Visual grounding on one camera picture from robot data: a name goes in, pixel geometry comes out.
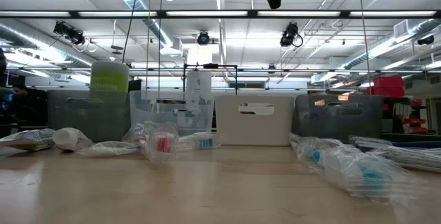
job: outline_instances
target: table surface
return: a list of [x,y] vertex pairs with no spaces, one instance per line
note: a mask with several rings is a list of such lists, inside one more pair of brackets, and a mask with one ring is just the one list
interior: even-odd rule
[[[441,183],[441,174],[417,174]],[[439,221],[438,202],[418,204],[433,211],[352,197],[299,164],[290,147],[188,151],[162,165],[142,155],[88,159],[58,149],[0,149],[2,224]]]

